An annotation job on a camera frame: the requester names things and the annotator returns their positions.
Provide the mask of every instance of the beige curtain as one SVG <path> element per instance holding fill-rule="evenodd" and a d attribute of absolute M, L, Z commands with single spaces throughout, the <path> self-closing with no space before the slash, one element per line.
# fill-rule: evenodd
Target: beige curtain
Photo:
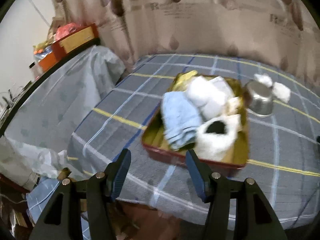
<path fill-rule="evenodd" d="M 210 53 L 320 84 L 320 30 L 301 0 L 53 0 L 56 18 L 96 22 L 130 67 L 153 53 Z"/>

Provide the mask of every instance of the white wall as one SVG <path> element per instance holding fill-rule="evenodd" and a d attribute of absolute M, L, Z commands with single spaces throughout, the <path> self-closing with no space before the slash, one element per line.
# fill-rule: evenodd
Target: white wall
<path fill-rule="evenodd" d="M 10 7 L 0 23 L 0 92 L 32 79 L 28 68 L 34 62 L 32 46 L 46 40 L 53 16 L 51 0 L 16 0 Z"/>

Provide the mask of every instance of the metal tray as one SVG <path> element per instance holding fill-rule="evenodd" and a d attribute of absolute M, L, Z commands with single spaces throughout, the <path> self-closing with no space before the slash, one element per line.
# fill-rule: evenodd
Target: metal tray
<path fill-rule="evenodd" d="M 172 91 L 172 87 L 176 83 L 177 79 L 180 75 L 184 73 L 180 73 L 176 76 L 175 80 L 168 88 L 168 92 Z M 213 79 L 217 76 L 208 76 L 202 75 L 207 79 Z M 240 97 L 243 99 L 243 90 L 241 88 L 241 84 L 238 80 L 232 78 L 224 78 L 229 86 L 232 88 L 236 97 Z M 246 119 L 246 109 L 243 104 L 243 100 L 241 100 L 241 106 L 239 107 L 238 113 L 241 115 L 241 125 L 242 130 L 238 132 L 238 138 L 236 139 L 233 147 L 233 151 L 231 151 L 228 155 L 228 158 L 224 158 L 221 162 L 200 159 L 201 162 L 209 164 L 215 171 L 220 171 L 223 174 L 227 174 L 228 171 L 234 171 L 238 169 L 244 168 L 247 163 L 248 154 L 249 154 L 249 142 L 248 142 L 248 124 Z M 179 149 L 178 151 L 173 151 L 170 149 L 167 141 L 163 136 L 164 126 L 161 118 L 160 107 L 155 112 L 152 117 L 148 127 L 144 131 L 141 143 L 143 147 L 148 152 L 149 156 L 157 161 L 177 164 L 181 166 L 185 166 L 185 154 L 188 149 L 192 149 L 194 147 L 193 144 L 189 144 Z"/>

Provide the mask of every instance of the blue gripper pad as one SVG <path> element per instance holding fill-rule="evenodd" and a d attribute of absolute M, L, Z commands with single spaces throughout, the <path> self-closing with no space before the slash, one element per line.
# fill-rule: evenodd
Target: blue gripper pad
<path fill-rule="evenodd" d="M 119 197 L 122 186 L 127 176 L 130 164 L 131 164 L 131 152 L 128 149 L 123 149 L 121 153 L 119 153 L 114 159 L 114 164 L 117 164 L 118 171 L 116 172 L 114 179 L 112 181 L 112 192 L 111 199 L 114 201 L 117 197 Z"/>
<path fill-rule="evenodd" d="M 207 164 L 199 161 L 194 150 L 186 152 L 186 164 L 198 197 L 202 202 L 208 203 L 211 169 Z"/>

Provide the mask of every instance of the stainless steel pot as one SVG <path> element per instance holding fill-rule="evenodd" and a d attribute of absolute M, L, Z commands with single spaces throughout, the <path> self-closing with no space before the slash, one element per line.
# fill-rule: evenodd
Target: stainless steel pot
<path fill-rule="evenodd" d="M 244 102 L 253 114 L 259 116 L 269 116 L 272 114 L 272 90 L 255 80 L 250 80 L 244 86 Z"/>

